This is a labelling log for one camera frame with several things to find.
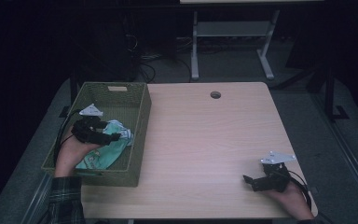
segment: wooden table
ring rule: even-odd
[[[294,154],[264,83],[148,87],[152,108],[139,186],[83,186],[86,217],[288,216],[242,179],[265,176],[260,159],[271,150]],[[212,91],[221,98],[212,98]],[[297,161],[286,166],[303,176]]]

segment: light blue cloth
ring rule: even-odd
[[[108,121],[108,124],[103,129],[103,133],[121,133],[121,136],[118,141],[113,141],[108,146],[92,150],[86,155],[84,160],[76,166],[77,169],[104,170],[117,160],[126,146],[132,145],[133,135],[131,130],[125,128],[122,123],[115,119]]]

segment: plaid sleeve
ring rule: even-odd
[[[79,176],[53,178],[48,203],[49,223],[85,223],[80,189]]]

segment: metal frame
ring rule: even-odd
[[[353,148],[351,148],[350,145],[347,143],[345,137],[342,135],[342,132],[338,128],[336,123],[333,120],[331,120],[331,115],[325,113],[323,100],[316,95],[312,95],[311,99],[314,101],[316,105],[318,105],[317,108],[322,115],[324,123],[327,125],[329,131],[337,140],[339,148],[341,149],[342,156],[345,162],[347,163],[349,169],[351,170],[351,173],[355,181],[358,184],[358,160],[353,154]]]
[[[264,36],[266,42],[257,50],[257,56],[263,66],[267,79],[273,79],[274,75],[267,60],[269,43],[274,34],[275,25],[280,10],[275,10],[270,21],[198,21],[198,13],[194,11],[193,20],[193,49],[191,51],[191,78],[200,78],[199,60],[197,55],[197,38],[199,36]]]
[[[42,204],[48,200],[48,193],[51,186],[52,177],[48,174],[44,174],[39,186],[34,192],[33,199],[29,204],[24,216],[22,217],[21,224],[36,223],[37,219],[43,214],[41,209]]]

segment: hand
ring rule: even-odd
[[[73,175],[75,167],[84,159],[84,157],[94,149],[100,147],[97,144],[81,143],[71,133],[69,128],[65,137],[62,139],[62,146],[57,158],[55,177],[64,177]]]
[[[263,193],[280,203],[286,212],[296,220],[315,219],[305,201],[302,191],[293,182],[289,182],[286,190],[282,193],[273,189],[263,191]]]

